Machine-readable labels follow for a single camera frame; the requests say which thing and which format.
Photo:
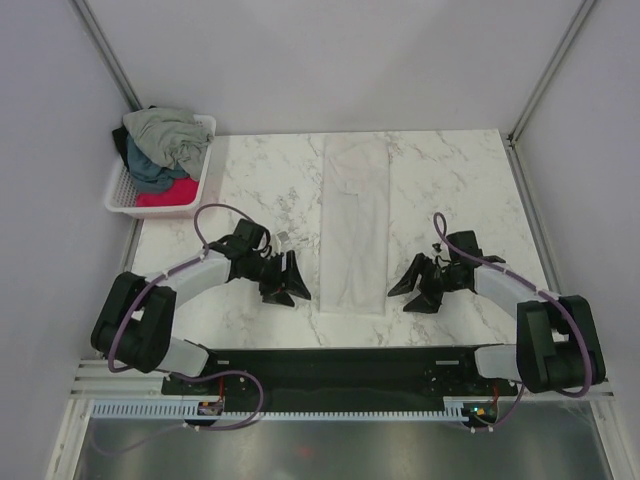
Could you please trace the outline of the white t shirt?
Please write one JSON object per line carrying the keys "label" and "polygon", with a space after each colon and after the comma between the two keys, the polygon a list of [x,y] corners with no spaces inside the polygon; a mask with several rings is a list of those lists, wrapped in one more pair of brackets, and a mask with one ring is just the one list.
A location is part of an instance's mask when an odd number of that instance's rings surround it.
{"label": "white t shirt", "polygon": [[369,134],[325,138],[320,310],[385,313],[390,218],[387,143]]}

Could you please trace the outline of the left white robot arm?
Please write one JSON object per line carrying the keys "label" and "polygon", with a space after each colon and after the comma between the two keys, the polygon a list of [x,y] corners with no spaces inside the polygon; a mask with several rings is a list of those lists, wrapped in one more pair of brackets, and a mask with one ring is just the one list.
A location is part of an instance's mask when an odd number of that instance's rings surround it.
{"label": "left white robot arm", "polygon": [[220,371],[208,362],[206,347],[173,336],[176,310],[236,279],[255,283],[267,304],[293,307],[296,297],[309,300],[295,252],[264,250],[261,244],[269,240],[265,227],[241,219],[232,233],[180,264],[147,276],[119,274],[92,331],[92,347],[112,373],[161,371],[184,378],[198,393],[211,392]]}

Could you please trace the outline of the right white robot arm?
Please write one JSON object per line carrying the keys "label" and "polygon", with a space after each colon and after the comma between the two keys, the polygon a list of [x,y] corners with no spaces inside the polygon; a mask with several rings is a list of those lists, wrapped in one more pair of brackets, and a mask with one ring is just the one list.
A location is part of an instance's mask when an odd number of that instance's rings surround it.
{"label": "right white robot arm", "polygon": [[477,394],[494,379],[520,383],[532,393],[584,394],[606,378],[606,366],[589,302],[535,287],[499,256],[487,256],[472,230],[444,236],[449,258],[417,254],[390,297],[417,291],[405,312],[435,314],[448,293],[468,290],[515,320],[513,344],[480,346],[458,368],[458,381]]}

